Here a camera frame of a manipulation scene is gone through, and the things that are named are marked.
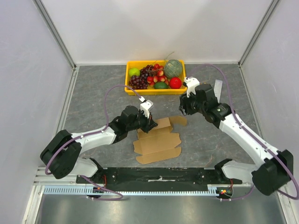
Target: cardboard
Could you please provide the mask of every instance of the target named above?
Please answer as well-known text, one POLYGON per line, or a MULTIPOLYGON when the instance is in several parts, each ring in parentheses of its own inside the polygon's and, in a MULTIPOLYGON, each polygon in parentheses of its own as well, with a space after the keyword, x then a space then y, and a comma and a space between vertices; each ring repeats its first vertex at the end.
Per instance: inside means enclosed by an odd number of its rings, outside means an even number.
POLYGON ((173 124, 187 125, 187 119, 182 116, 173 116, 155 120, 158 123, 149 133, 137 130, 138 140, 133 142, 134 152, 141 154, 136 160, 141 164, 167 160, 178 157, 182 148, 179 133, 171 133, 173 124))

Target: tomato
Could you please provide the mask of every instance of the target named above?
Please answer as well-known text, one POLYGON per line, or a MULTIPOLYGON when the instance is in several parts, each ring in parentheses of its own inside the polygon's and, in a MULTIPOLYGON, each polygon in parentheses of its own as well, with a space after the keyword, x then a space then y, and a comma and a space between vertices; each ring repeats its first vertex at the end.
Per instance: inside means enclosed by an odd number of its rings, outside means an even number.
POLYGON ((179 89, 182 86, 182 81, 179 78, 171 78, 169 86, 172 89, 179 89))

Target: bunch of grapes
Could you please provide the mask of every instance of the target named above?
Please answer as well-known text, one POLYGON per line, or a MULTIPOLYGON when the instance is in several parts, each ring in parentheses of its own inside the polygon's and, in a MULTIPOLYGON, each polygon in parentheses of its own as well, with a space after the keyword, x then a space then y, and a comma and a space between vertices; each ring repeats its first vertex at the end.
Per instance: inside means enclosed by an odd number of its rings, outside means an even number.
POLYGON ((146 90, 148 88, 147 78, 153 66, 147 65, 140 70, 140 76, 132 76, 129 85, 133 90, 146 90))

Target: green apple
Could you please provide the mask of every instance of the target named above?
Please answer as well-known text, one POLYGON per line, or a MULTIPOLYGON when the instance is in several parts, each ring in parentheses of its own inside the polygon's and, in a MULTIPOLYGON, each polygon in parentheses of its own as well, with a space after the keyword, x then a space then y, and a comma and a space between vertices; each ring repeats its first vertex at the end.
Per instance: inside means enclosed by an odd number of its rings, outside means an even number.
POLYGON ((132 68, 129 70, 129 76, 140 76, 140 71, 138 68, 132 68))

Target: white wall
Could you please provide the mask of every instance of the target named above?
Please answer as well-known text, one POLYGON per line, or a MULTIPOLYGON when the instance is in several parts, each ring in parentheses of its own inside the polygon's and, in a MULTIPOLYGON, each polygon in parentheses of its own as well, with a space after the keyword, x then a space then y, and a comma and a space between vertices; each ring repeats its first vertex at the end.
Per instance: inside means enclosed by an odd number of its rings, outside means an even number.
POLYGON ((243 71, 265 139, 293 153, 299 181, 298 10, 297 0, 280 2, 243 71))
POLYGON ((32 0, 0 3, 0 223, 19 224, 71 68, 32 0))
POLYGON ((43 0, 76 63, 237 62, 271 0, 43 0))

